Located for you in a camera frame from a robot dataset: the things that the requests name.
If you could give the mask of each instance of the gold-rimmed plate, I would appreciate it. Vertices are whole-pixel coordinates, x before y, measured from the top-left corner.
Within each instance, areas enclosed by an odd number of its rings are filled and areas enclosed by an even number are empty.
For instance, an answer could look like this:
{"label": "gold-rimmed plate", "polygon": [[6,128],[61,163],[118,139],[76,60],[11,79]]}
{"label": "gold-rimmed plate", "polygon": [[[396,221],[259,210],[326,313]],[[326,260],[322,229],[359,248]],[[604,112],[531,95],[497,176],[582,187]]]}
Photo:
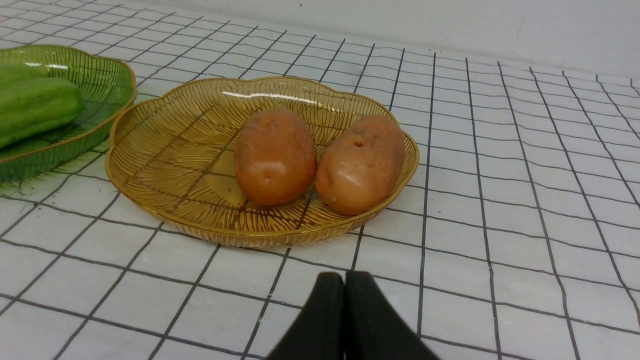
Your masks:
{"label": "gold-rimmed plate", "polygon": [[393,192],[355,217],[329,208],[311,191],[261,209],[246,204],[234,177],[233,149],[245,120],[289,108],[305,120],[318,155],[364,115],[396,118],[380,103],[302,78],[203,79],[141,102],[113,124],[106,172],[139,207],[197,238],[241,247],[294,245],[364,225],[402,191],[419,149],[404,134],[406,156]]}

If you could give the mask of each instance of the table surface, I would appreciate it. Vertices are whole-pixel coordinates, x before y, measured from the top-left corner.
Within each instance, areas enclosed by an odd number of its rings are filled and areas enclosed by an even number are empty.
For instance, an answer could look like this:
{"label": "table surface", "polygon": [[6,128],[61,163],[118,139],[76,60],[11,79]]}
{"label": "table surface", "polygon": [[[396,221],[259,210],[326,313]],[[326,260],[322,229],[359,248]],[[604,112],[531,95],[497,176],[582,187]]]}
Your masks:
{"label": "table surface", "polygon": [[110,0],[0,0],[0,47],[125,60],[137,101],[292,75],[388,106],[420,166],[363,229],[219,247],[120,195],[106,145],[0,189],[0,358],[261,359],[319,272],[374,274],[443,360],[637,359],[640,94],[630,79]]}

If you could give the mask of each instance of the green vegetable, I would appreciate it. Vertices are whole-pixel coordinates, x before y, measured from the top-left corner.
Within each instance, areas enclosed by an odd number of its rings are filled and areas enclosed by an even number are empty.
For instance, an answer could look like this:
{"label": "green vegetable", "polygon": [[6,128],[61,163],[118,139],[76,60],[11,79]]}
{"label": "green vegetable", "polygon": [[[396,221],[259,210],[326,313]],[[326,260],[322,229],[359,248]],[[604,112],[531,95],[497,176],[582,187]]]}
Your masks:
{"label": "green vegetable", "polygon": [[0,149],[73,122],[82,93],[62,78],[35,78],[0,86]]}
{"label": "green vegetable", "polygon": [[45,76],[44,71],[37,67],[25,64],[0,64],[0,87]]}

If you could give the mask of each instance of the plate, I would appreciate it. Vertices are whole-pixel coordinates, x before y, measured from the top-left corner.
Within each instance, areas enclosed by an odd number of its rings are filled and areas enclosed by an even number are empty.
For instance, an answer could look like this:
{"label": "plate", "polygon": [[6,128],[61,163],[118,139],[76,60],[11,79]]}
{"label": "plate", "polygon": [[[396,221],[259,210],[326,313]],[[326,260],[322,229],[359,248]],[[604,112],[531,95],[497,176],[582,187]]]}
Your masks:
{"label": "plate", "polygon": [[26,63],[77,84],[84,111],[71,124],[0,149],[0,184],[48,172],[98,146],[113,119],[137,96],[131,68],[72,47],[26,45],[0,50],[0,63]]}
{"label": "plate", "polygon": [[223,245],[267,247],[322,240],[360,227],[400,194],[418,167],[418,146],[405,133],[406,156],[394,191],[361,215],[336,213],[313,186],[284,206],[246,204],[234,177],[235,140],[250,115],[280,106],[305,119],[318,155],[363,115],[397,122],[368,97],[306,79],[196,80],[134,105],[115,120],[107,175],[142,209],[187,234]]}

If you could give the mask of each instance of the potato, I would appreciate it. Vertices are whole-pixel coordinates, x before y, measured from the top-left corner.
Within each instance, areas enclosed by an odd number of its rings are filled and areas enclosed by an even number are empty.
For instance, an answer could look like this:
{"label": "potato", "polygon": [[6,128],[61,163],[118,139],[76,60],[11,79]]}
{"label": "potato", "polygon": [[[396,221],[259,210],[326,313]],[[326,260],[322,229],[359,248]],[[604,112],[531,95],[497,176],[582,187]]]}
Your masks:
{"label": "potato", "polygon": [[311,186],[317,153],[305,121],[278,108],[247,119],[234,161],[238,186],[247,199],[258,206],[276,206],[297,199]]}
{"label": "potato", "polygon": [[391,193],[404,161],[404,133],[381,115],[368,115],[342,133],[320,157],[316,191],[345,215],[371,209]]}

